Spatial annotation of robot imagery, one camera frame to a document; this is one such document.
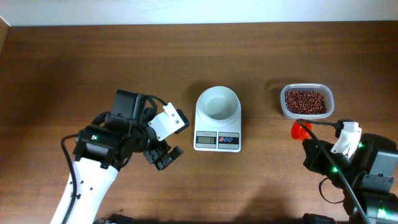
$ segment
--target white kitchen scale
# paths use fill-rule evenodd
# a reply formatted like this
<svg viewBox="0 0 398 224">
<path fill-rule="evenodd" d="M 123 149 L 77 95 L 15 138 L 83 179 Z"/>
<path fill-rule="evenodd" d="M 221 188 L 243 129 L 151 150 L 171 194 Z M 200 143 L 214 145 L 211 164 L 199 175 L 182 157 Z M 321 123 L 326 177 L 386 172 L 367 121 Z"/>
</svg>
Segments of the white kitchen scale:
<svg viewBox="0 0 398 224">
<path fill-rule="evenodd" d="M 204 91 L 197 101 L 193 148 L 197 151 L 239 152 L 241 150 L 241 103 L 224 86 Z"/>
</svg>

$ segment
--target red object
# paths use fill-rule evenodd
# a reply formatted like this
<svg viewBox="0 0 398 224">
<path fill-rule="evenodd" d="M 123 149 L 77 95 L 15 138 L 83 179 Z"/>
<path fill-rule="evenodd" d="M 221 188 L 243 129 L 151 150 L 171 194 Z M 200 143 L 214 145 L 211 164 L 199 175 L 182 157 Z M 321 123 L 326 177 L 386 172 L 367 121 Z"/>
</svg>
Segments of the red object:
<svg viewBox="0 0 398 224">
<path fill-rule="evenodd" d="M 303 124 L 310 130 L 312 131 L 312 125 L 310 123 L 305 123 Z M 301 141 L 304 141 L 304 139 L 310 138 L 310 134 L 301 127 L 301 125 L 298 124 L 297 121 L 294 121 L 294 124 L 292 126 L 292 138 L 293 139 L 301 139 Z"/>
</svg>

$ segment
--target white wall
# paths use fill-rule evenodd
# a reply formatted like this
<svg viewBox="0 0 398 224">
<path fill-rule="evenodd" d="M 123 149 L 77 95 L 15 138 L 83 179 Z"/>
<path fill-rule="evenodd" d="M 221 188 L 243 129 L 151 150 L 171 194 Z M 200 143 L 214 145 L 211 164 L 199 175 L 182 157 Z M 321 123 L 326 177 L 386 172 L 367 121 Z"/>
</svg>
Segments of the white wall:
<svg viewBox="0 0 398 224">
<path fill-rule="evenodd" d="M 12 26 L 398 20 L 398 0 L 0 0 Z"/>
</svg>

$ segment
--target kitchen scale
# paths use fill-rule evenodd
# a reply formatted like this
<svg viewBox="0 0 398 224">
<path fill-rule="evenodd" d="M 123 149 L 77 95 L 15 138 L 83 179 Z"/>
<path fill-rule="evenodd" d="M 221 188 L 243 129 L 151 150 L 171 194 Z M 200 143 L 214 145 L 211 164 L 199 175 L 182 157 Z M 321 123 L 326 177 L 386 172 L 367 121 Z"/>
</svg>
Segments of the kitchen scale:
<svg viewBox="0 0 398 224">
<path fill-rule="evenodd" d="M 239 152 L 241 150 L 241 103 L 224 86 L 204 91 L 197 101 L 193 148 L 197 151 Z"/>
</svg>

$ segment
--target container of red beans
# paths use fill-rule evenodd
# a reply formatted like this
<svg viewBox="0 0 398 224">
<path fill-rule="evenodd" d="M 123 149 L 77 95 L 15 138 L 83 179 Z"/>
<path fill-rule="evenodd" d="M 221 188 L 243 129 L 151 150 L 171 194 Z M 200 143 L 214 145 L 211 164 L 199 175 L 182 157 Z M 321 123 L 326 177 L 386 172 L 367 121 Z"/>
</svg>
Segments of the container of red beans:
<svg viewBox="0 0 398 224">
<path fill-rule="evenodd" d="M 297 83 L 285 86 L 280 93 L 282 111 L 288 119 L 322 119 L 335 109 L 330 89 L 322 84 Z"/>
</svg>

